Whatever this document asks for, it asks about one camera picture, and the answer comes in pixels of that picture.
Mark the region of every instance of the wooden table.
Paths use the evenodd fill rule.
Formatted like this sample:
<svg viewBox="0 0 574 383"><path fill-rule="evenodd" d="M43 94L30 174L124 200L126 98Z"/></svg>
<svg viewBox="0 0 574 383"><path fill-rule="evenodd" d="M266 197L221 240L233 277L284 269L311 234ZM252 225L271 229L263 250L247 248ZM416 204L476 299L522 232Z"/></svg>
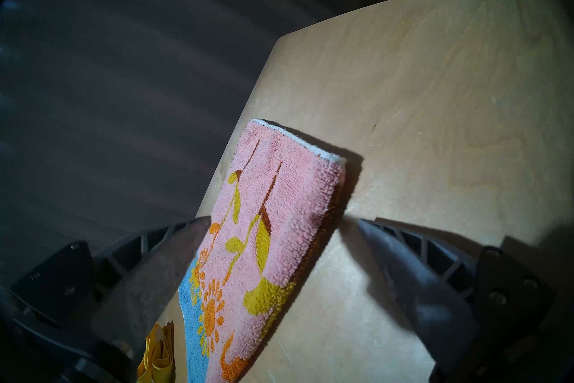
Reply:
<svg viewBox="0 0 574 383"><path fill-rule="evenodd" d="M558 0L392 0L276 43L198 211L250 118L355 155L346 214L243 381L426 381L434 365L354 228L376 217L509 248L573 221L574 45ZM546 273L552 281L552 273ZM177 295L160 321L176 329Z"/></svg>

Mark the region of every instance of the dark floor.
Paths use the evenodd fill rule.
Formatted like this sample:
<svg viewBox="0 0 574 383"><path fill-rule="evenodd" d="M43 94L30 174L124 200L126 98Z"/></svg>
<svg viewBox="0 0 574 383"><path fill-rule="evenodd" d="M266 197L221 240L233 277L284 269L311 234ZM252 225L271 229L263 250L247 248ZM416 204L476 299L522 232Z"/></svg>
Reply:
<svg viewBox="0 0 574 383"><path fill-rule="evenodd" d="M194 217L277 38L379 1L4 1L0 284Z"/></svg>

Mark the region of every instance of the pink towel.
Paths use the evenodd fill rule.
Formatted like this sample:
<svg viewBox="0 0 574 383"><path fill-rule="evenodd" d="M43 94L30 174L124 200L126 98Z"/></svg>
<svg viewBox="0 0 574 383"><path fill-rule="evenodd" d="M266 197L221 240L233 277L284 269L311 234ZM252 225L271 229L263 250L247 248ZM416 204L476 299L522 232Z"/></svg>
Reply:
<svg viewBox="0 0 574 383"><path fill-rule="evenodd" d="M344 165L283 128L249 122L180 289L189 381L241 374L297 284Z"/></svg>

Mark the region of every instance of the yellow leaf pattern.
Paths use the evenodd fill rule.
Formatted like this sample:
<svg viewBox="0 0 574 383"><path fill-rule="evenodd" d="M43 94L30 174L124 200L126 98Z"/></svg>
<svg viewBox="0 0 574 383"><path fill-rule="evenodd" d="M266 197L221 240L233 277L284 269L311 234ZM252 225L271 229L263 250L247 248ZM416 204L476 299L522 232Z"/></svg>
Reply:
<svg viewBox="0 0 574 383"><path fill-rule="evenodd" d="M269 313L274 307L282 307L289 294L293 291L294 284L290 282L286 288L270 283L264 277L255 289L245 292L243 305L252 315Z"/></svg>
<svg viewBox="0 0 574 383"><path fill-rule="evenodd" d="M241 196L239 195L239 183L235 186L233 194L233 222L237 224L239 220L239 210L241 209Z"/></svg>
<svg viewBox="0 0 574 383"><path fill-rule="evenodd" d="M257 254L257 267L259 267L259 273L263 273L265 268L265 263L267 262L267 256L269 255L269 244L271 243L271 236L265 227L265 221L261 219L259 222L259 229L257 229L257 235L255 235L255 253Z"/></svg>

